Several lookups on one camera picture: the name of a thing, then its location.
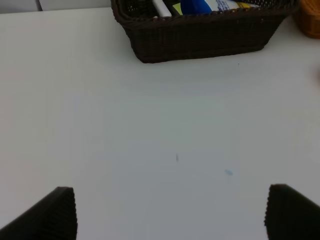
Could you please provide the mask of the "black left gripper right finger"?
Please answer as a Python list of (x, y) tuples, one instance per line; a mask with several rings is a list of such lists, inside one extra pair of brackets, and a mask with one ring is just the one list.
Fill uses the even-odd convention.
[(287, 184), (272, 184), (264, 226), (269, 240), (318, 240), (320, 206)]

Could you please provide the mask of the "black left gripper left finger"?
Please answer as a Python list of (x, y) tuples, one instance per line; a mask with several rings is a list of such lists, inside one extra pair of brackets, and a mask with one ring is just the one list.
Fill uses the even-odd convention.
[(75, 193), (59, 186), (0, 229), (2, 240), (75, 240), (78, 233)]

